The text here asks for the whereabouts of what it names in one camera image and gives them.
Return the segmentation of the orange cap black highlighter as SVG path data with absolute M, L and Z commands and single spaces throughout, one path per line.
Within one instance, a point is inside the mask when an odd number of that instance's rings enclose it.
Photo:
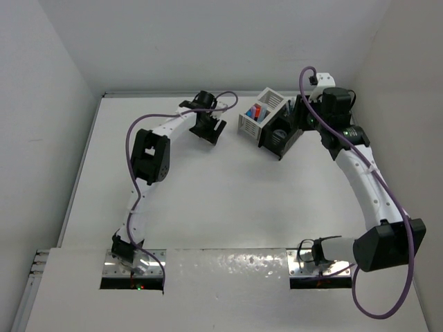
M 255 120 L 258 121 L 258 118 L 260 117 L 261 114 L 261 106 L 256 104 L 255 105 Z

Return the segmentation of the round translucent tape dispenser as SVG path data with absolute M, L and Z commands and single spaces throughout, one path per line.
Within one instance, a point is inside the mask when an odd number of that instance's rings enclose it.
M 283 129 L 276 129 L 272 134 L 272 142 L 274 145 L 279 145 L 287 137 L 287 132 Z

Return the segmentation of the light blue highlighter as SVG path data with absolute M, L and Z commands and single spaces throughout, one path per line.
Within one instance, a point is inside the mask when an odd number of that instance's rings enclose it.
M 263 106 L 263 107 L 260 109 L 259 118 L 258 118 L 257 120 L 258 120 L 259 122 L 263 121 L 263 119 L 264 119 L 265 116 L 266 116 L 266 113 L 267 113 L 267 108 L 266 108 L 265 106 Z

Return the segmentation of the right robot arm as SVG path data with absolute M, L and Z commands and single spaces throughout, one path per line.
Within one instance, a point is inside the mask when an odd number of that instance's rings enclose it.
M 364 272 L 412 266 L 426 226 L 395 203 L 366 133 L 351 123 L 352 105 L 350 92 L 336 87 L 324 89 L 314 100 L 303 94 L 296 99 L 297 128 L 320 134 L 322 145 L 350 183 L 366 228 L 356 239 L 331 236 L 314 240 L 312 259 L 317 266 L 348 261 Z

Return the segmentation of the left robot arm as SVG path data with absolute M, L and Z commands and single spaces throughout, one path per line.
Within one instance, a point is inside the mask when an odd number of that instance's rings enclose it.
M 230 92 L 235 98 L 233 104 L 221 103 L 219 98 L 226 94 L 225 91 L 214 96 L 200 91 L 193 100 L 180 103 L 174 113 L 146 114 L 130 124 L 125 136 L 125 158 L 135 198 L 129 204 L 125 222 L 112 237 L 111 253 L 134 272 L 140 272 L 141 259 L 159 262 L 143 248 L 146 222 L 136 217 L 139 204 L 168 175 L 171 145 L 183 133 L 189 131 L 212 145 L 217 144 L 226 126 L 221 114 L 238 103 L 233 92 Z

